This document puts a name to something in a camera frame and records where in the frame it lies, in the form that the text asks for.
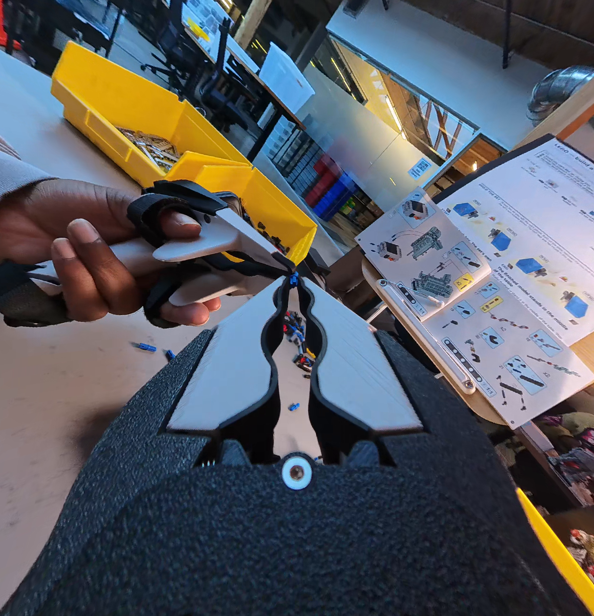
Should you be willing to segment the grey desk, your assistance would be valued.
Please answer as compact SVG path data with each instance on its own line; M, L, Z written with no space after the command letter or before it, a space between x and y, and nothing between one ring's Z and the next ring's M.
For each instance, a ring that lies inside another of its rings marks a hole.
M49 77L0 50L0 136L57 179L140 190L63 119ZM0 313L0 609L39 556L81 465L125 403L163 366L132 343L179 350L247 302L164 305L51 327L7 326Z

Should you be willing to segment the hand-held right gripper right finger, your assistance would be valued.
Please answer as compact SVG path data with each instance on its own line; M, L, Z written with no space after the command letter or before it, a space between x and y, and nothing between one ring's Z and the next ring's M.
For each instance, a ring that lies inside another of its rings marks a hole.
M348 457L358 442L380 448L384 437L423 432L375 328L309 279L295 287L316 356L308 417L322 457Z

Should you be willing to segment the yellow plastic bin with parts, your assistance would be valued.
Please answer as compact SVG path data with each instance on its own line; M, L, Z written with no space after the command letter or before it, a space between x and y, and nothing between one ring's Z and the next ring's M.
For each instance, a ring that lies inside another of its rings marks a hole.
M248 162L232 161L188 151L165 175L167 181L193 181L210 192L232 192L257 225L279 238L295 265L307 256L317 224Z

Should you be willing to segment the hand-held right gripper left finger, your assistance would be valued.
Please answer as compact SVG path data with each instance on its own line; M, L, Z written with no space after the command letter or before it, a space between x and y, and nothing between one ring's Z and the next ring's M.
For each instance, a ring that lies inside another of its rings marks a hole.
M168 432L235 440L250 458L275 457L280 395L272 356L284 335L288 279L274 281L217 324Z

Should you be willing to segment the silver air duct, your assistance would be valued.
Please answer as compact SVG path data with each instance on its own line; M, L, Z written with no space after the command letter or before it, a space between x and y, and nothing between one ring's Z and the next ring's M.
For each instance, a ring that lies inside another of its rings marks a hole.
M573 65L548 73L532 89L526 116L538 126L594 78L594 67Z

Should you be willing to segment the pile of mixed building pieces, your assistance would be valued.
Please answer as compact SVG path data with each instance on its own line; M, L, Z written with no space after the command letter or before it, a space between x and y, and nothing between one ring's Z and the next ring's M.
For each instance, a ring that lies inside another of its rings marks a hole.
M283 328L287 341L294 344L296 348L292 363L304 372L305 378L309 379L317 356L307 346L304 319L296 311L286 311Z

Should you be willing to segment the stacked blue red crates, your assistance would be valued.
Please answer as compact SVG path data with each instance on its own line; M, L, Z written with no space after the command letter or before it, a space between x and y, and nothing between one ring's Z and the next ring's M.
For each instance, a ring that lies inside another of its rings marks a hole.
M328 222L353 195L353 178L324 153L314 165L317 178L306 195L306 203L322 221Z

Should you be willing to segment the person's left hand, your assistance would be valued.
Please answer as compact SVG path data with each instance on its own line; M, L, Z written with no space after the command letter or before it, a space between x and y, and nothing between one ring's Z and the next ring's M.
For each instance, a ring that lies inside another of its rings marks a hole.
M155 275L135 278L109 246L137 236L127 207L140 190L49 179L0 200L0 262L54 263L68 316L137 312Z

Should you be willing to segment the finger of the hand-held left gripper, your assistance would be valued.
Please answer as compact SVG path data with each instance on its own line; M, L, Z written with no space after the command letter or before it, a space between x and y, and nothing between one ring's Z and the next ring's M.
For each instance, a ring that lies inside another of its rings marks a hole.
M225 295L253 296L271 282L286 276L285 267L234 265L218 269L210 265L184 265L177 270L178 286L169 298L172 305L205 303Z
M241 260L290 271L287 259L269 240L232 210L205 214L194 240L170 240L153 252L157 261L177 263L223 252L238 252Z

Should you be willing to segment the black office chair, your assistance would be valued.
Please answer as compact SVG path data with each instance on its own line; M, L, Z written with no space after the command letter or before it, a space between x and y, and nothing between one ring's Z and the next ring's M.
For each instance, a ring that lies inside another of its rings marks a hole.
M168 13L158 28L155 47L162 57L153 54L159 65L142 64L141 71L162 74L181 100L197 106L199 111L222 133L229 134L238 126L246 135L254 137L257 130L252 119L238 106L238 98L254 98L253 86L246 76L227 66L226 51L231 19L220 18L213 44L217 43L214 59L187 34L184 20L184 1L168 1Z

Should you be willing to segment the instruction booklet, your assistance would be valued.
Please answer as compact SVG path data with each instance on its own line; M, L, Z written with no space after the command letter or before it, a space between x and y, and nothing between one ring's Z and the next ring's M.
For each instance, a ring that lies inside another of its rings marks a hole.
M553 135L355 242L512 429L594 384L594 162Z

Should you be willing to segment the pile of tan pieces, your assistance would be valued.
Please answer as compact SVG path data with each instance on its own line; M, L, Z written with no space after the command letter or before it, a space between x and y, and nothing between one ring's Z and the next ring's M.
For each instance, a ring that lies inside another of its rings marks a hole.
M116 127L116 129L163 173L170 171L182 155L173 143L159 135L123 127Z

